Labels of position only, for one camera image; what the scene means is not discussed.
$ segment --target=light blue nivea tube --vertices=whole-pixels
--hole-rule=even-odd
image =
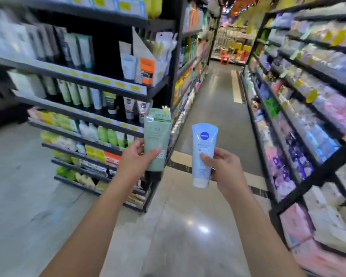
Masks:
[[[218,128],[209,123],[198,123],[192,126],[192,175],[193,185],[197,188],[207,188],[210,180],[211,167],[206,166],[200,158],[200,153],[214,156]]]

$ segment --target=red stool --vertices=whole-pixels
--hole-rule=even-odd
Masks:
[[[227,59],[227,65],[230,63],[230,56],[228,54],[223,54],[222,55],[222,58],[220,60],[220,63],[222,64],[223,63],[223,60],[224,59]]]

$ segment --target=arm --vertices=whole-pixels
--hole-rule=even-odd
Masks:
[[[76,230],[40,277],[98,277],[113,235],[118,213],[161,148],[145,155],[143,139],[134,141],[122,154],[114,179],[87,212]]]
[[[231,206],[251,276],[305,277],[247,186],[240,159],[220,148],[201,158]]]

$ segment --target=gray floor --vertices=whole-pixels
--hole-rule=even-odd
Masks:
[[[217,144],[258,175],[245,105],[231,97],[231,68],[221,66],[222,77],[211,62],[214,74],[203,83],[177,148],[190,151],[191,124],[211,122],[220,127]],[[0,129],[0,277],[37,277],[98,199],[53,179],[53,155],[41,147],[39,134],[27,124]],[[265,185],[262,177],[245,176]],[[267,198],[255,198],[269,210]],[[147,214],[122,208],[100,276],[250,275],[236,222],[216,183],[197,189],[191,174],[166,167]]]
[[[245,172],[263,177],[247,106],[233,100],[234,91],[239,89],[232,89],[231,70],[241,68],[213,60],[209,66],[211,72],[197,94],[175,150],[192,155],[191,126],[211,123],[219,128],[217,147],[239,156]]]

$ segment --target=blue circular logo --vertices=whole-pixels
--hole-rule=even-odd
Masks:
[[[201,137],[201,139],[203,139],[203,140],[208,140],[209,139],[209,133],[207,133],[207,132],[201,132],[201,134],[200,134],[200,137]]]

